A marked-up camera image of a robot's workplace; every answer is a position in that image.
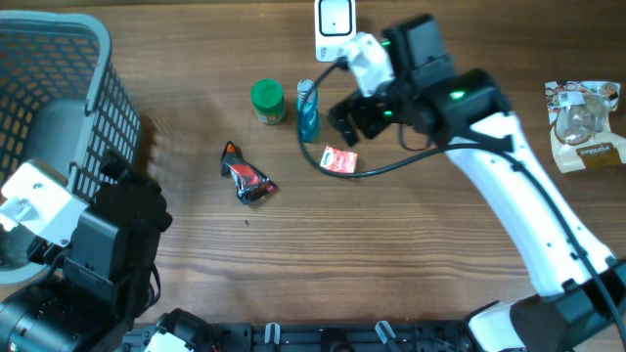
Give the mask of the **red white small box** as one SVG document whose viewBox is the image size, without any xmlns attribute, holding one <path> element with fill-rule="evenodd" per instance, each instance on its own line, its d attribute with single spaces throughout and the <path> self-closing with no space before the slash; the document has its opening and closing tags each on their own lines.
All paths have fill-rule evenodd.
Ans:
<svg viewBox="0 0 626 352">
<path fill-rule="evenodd" d="M 326 146 L 320 160 L 323 169 L 337 173 L 354 173 L 357 165 L 358 154 L 355 152 L 341 151 Z"/>
</svg>

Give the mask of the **blue mouthwash bottle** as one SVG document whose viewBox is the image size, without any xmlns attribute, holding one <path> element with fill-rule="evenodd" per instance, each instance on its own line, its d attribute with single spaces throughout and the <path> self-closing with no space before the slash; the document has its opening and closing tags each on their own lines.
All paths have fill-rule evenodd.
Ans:
<svg viewBox="0 0 626 352">
<path fill-rule="evenodd" d="M 319 96 L 314 82 L 302 79 L 297 84 L 296 109 L 300 123 L 300 136 L 305 143 L 313 142 L 319 131 Z"/>
</svg>

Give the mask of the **green lid jar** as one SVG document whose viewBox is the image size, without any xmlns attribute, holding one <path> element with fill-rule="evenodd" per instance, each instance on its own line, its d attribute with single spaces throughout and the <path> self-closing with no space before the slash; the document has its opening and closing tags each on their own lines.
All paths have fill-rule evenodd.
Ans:
<svg viewBox="0 0 626 352">
<path fill-rule="evenodd" d="M 257 81 L 250 91 L 250 97 L 262 123 L 278 124 L 285 118 L 285 95 L 278 81 L 271 78 Z"/>
</svg>

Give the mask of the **black red snack packet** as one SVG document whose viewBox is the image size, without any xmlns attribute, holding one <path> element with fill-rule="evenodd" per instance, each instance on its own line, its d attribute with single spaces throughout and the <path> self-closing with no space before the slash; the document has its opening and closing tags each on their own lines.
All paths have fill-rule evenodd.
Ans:
<svg viewBox="0 0 626 352">
<path fill-rule="evenodd" d="M 251 204 L 278 190 L 268 176 L 244 160 L 241 149 L 232 141 L 226 143 L 221 155 L 220 174 L 233 178 L 237 198 L 243 204 Z"/>
</svg>

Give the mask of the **brown cookie bag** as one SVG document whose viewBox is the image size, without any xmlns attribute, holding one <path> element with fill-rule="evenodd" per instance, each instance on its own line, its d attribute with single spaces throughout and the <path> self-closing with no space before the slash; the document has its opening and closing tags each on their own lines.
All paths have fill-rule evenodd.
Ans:
<svg viewBox="0 0 626 352">
<path fill-rule="evenodd" d="M 611 81 L 557 80 L 544 85 L 550 139 L 562 173 L 625 162 L 625 138 L 611 131 L 621 85 Z"/>
</svg>

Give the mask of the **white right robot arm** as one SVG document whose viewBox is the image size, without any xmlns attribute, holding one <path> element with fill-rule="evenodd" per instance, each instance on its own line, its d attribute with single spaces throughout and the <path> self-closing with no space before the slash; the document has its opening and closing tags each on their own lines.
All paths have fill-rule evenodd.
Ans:
<svg viewBox="0 0 626 352">
<path fill-rule="evenodd" d="M 337 51 L 358 89 L 331 111 L 348 144 L 387 125 L 412 127 L 483 195 L 514 242 L 534 293 L 469 316 L 480 351 L 567 351 L 609 326 L 624 330 L 625 264 L 578 219 L 529 147 L 498 84 L 455 70 L 436 20 L 424 15 L 361 32 Z"/>
</svg>

